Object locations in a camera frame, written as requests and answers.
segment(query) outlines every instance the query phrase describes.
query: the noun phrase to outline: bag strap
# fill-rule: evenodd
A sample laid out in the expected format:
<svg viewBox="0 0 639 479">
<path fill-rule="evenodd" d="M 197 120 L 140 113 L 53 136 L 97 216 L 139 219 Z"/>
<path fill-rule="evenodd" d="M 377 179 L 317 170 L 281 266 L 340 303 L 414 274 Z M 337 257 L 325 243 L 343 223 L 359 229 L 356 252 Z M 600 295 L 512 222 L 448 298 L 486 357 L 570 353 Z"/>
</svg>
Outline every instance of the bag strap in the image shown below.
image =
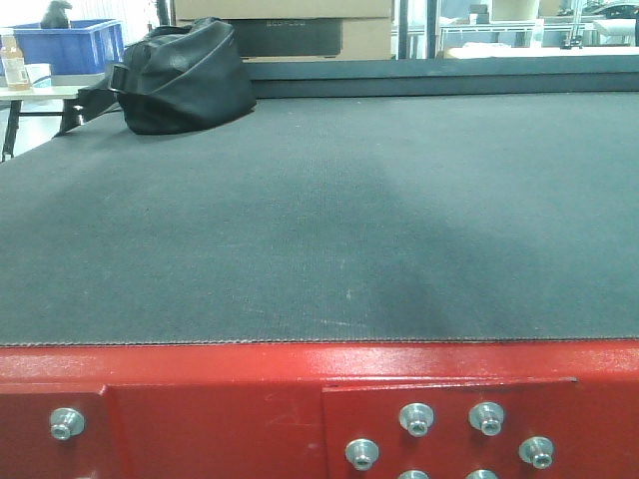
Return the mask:
<svg viewBox="0 0 639 479">
<path fill-rule="evenodd" d="M 123 63 L 114 63 L 107 75 L 107 90 L 115 93 L 125 93 L 124 88 L 129 76 L 129 67 Z"/>
</svg>

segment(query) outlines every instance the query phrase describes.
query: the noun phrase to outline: red metal frame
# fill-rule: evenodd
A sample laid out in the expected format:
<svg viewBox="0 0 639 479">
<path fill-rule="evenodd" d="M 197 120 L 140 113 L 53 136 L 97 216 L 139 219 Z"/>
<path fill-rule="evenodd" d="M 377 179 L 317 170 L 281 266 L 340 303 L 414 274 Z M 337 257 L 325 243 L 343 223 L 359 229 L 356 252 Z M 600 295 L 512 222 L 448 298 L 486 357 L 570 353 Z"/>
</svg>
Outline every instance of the red metal frame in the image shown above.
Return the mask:
<svg viewBox="0 0 639 479">
<path fill-rule="evenodd" d="M 502 434 L 469 426 L 482 400 Z M 421 439 L 397 421 L 415 401 L 436 415 Z M 86 431 L 53 439 L 57 407 Z M 517 457 L 534 435 L 555 443 L 547 470 Z M 365 473 L 343 455 L 358 437 L 381 450 Z M 628 478 L 637 438 L 639 341 L 0 348 L 3 479 Z"/>
</svg>

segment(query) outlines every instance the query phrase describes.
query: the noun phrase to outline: conveyor belt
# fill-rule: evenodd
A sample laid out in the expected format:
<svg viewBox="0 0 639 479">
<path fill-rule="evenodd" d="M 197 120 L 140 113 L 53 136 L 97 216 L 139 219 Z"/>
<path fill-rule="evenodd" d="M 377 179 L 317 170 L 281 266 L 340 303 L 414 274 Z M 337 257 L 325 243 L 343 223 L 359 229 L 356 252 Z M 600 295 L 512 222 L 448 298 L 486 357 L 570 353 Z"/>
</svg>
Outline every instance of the conveyor belt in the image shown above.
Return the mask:
<svg viewBox="0 0 639 479">
<path fill-rule="evenodd" d="M 0 341 L 637 337 L 637 112 L 270 100 L 172 137 L 108 115 L 0 166 Z"/>
</svg>

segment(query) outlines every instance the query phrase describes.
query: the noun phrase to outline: bolt head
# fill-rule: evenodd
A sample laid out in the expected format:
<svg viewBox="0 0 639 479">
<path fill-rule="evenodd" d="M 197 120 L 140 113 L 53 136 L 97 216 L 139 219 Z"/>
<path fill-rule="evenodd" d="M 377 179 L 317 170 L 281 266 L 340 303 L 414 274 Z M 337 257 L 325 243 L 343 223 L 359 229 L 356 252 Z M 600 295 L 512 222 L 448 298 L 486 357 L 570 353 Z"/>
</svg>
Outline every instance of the bolt head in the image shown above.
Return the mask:
<svg viewBox="0 0 639 479">
<path fill-rule="evenodd" d="M 424 421 L 412 421 L 408 424 L 408 432 L 413 437 L 423 437 L 428 432 L 428 424 Z"/>
<path fill-rule="evenodd" d="M 64 424 L 56 424 L 51 426 L 51 435 L 59 441 L 68 441 L 71 439 L 71 429 Z"/>
<path fill-rule="evenodd" d="M 372 461 L 368 456 L 357 456 L 353 466 L 358 471 L 367 471 L 372 467 Z"/>
<path fill-rule="evenodd" d="M 346 459 L 356 471 L 367 471 L 379 458 L 379 448 L 369 439 L 355 439 L 345 449 Z"/>
<path fill-rule="evenodd" d="M 532 458 L 532 465 L 535 469 L 547 469 L 552 465 L 552 456 L 550 454 L 536 454 Z"/>
<path fill-rule="evenodd" d="M 486 436 L 496 436 L 501 432 L 501 422 L 497 419 L 487 419 L 481 423 L 481 432 Z"/>
</svg>

